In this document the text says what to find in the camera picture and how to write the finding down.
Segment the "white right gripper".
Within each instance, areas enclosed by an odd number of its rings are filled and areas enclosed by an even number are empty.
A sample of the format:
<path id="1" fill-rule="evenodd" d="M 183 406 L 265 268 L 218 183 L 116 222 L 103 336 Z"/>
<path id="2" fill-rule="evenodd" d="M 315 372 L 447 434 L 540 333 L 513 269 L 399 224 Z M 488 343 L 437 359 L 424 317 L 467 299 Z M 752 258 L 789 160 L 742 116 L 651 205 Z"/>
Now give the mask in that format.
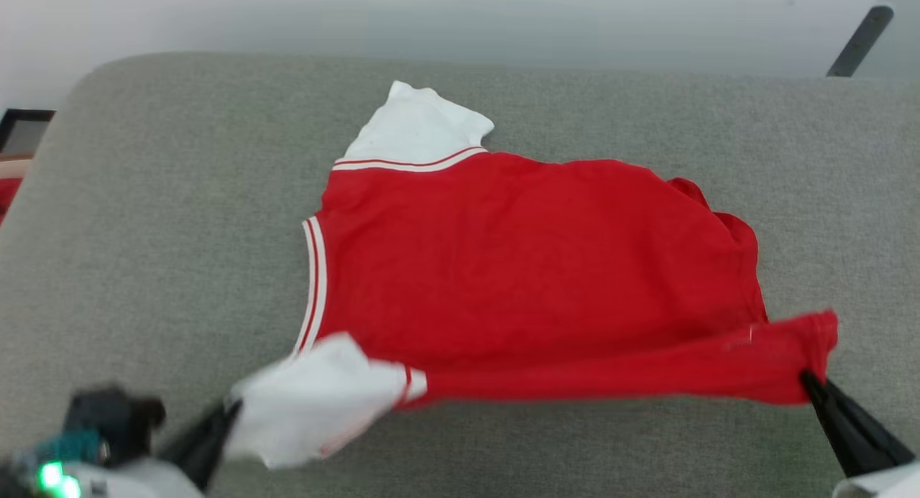
<path id="1" fill-rule="evenodd" d="M 838 482 L 832 497 L 920 497 L 919 461 L 904 443 L 830 379 L 808 370 L 799 379 L 850 477 Z"/>

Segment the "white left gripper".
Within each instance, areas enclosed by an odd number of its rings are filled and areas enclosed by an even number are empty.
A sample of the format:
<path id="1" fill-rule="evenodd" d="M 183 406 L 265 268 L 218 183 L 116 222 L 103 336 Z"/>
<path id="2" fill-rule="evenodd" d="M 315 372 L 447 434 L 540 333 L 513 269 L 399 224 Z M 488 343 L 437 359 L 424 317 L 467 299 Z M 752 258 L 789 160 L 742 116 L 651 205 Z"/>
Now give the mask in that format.
<path id="1" fill-rule="evenodd" d="M 73 462 L 3 464 L 2 496 L 204 497 L 242 408 L 240 399 L 214 403 L 159 450 L 161 461 L 144 458 L 115 469 Z"/>

